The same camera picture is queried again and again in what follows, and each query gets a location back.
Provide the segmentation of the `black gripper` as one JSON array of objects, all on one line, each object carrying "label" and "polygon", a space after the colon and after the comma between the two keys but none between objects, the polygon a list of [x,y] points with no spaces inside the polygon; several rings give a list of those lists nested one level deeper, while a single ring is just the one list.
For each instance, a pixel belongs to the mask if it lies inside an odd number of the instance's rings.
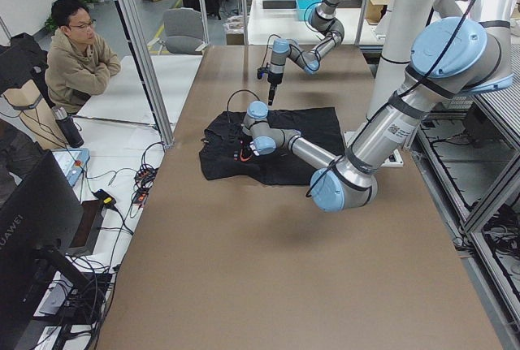
[{"label": "black gripper", "polygon": [[277,89],[277,84],[270,83],[269,92],[268,92],[268,105],[269,106],[273,105],[276,89]]}]

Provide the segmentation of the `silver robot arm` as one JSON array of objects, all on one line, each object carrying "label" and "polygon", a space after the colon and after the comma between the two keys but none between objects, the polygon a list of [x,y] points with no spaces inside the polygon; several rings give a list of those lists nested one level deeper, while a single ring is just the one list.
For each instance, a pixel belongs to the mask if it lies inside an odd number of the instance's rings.
[{"label": "silver robot arm", "polygon": [[343,24],[336,18],[336,8],[341,0],[322,0],[308,10],[308,24],[323,39],[311,50],[303,50],[293,39],[277,38],[273,41],[271,60],[267,65],[267,81],[270,84],[268,104],[275,99],[277,86],[282,83],[285,63],[289,59],[305,73],[312,75],[320,68],[321,60],[345,38]]},{"label": "silver robot arm", "polygon": [[[252,102],[242,123],[257,155],[286,149],[314,168],[308,196],[325,211],[356,208],[377,193],[376,171],[402,145],[439,102],[466,94],[490,93],[513,82],[509,19],[516,0],[394,0],[380,74],[402,68],[395,90],[376,89],[366,122],[336,156],[305,139],[299,131],[272,127],[268,103]],[[345,37],[336,18],[340,0],[322,0],[310,25],[322,35],[312,49],[292,39],[277,39],[268,65],[272,89],[280,84],[287,60],[315,73],[322,59]]]}]

